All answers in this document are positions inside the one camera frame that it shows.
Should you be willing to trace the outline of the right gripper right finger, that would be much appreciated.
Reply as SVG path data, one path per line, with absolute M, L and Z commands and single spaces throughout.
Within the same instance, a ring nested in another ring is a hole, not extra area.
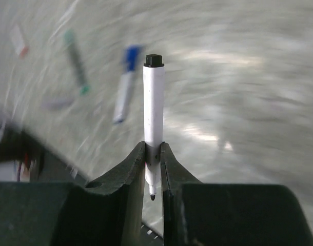
M 164 245 L 313 245 L 300 203 L 278 184 L 202 183 L 161 145 Z

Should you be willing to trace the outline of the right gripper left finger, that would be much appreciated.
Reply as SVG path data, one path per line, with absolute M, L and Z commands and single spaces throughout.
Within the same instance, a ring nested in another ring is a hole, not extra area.
M 145 144 L 103 176 L 72 182 L 0 182 L 0 245 L 137 245 Z

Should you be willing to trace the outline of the black white marker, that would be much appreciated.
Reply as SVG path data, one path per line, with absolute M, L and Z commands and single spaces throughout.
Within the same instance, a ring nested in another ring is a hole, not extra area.
M 161 55 L 148 54 L 143 64 L 144 142 L 146 144 L 145 180 L 151 200 L 155 200 L 161 179 L 163 142 L 165 67 Z

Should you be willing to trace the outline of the blue white marker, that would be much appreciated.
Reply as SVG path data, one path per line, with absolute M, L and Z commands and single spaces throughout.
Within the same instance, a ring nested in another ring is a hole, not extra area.
M 128 46 L 124 52 L 121 75 L 117 98 L 115 101 L 113 122 L 121 123 L 126 119 L 128 105 L 131 97 L 131 89 L 134 83 L 136 64 L 142 47 L 140 45 Z

